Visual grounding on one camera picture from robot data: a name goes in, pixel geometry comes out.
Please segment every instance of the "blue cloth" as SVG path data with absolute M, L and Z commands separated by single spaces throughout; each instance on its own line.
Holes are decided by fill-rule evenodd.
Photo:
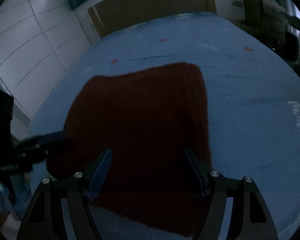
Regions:
M 214 169 L 234 179 L 252 176 L 279 238 L 289 239 L 300 224 L 300 78 L 269 48 L 213 14 L 160 18 L 106 36 L 53 89 L 28 136 L 63 129 L 73 100 L 95 75 L 180 61 L 198 65 L 204 76 Z

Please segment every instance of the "blue bed sheet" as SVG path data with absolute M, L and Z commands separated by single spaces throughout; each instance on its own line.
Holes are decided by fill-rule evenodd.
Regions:
M 213 168 L 235 179 L 252 176 L 279 238 L 288 240 L 300 225 L 300 79 L 269 48 L 213 14 L 160 18 L 106 36 L 53 89 L 27 136 L 61 130 L 95 75 L 180 61 L 198 65 L 204 77 Z M 44 176 L 37 172 L 33 184 Z

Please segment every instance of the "wooden headboard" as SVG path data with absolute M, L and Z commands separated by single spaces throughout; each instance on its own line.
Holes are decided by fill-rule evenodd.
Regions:
M 103 0 L 88 9 L 101 37 L 152 19 L 202 11 L 216 13 L 214 0 Z

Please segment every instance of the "mattress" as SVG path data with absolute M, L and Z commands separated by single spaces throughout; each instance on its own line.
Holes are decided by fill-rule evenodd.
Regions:
M 279 239 L 288 240 L 300 225 L 300 78 L 269 48 L 214 14 L 160 18 L 103 38 L 53 89 L 27 136 L 62 130 L 91 77 L 174 62 L 196 64 L 204 77 L 213 168 L 229 178 L 251 176 Z M 44 163 L 35 165 L 32 190 L 47 175 Z M 231 205 L 228 199 L 220 240 L 226 239 Z M 103 239 L 185 239 L 106 210 L 91 211 Z M 67 226 L 71 234 L 69 221 Z

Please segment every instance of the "dark red blanket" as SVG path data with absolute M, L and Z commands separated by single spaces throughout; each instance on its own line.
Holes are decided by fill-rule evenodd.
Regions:
M 53 176 L 82 171 L 108 147 L 112 164 L 93 203 L 155 228 L 193 235 L 205 204 L 191 192 L 182 149 L 191 147 L 211 167 L 206 90 L 196 65 L 93 77 L 73 102 L 64 129 L 74 145 L 65 156 L 47 160 Z

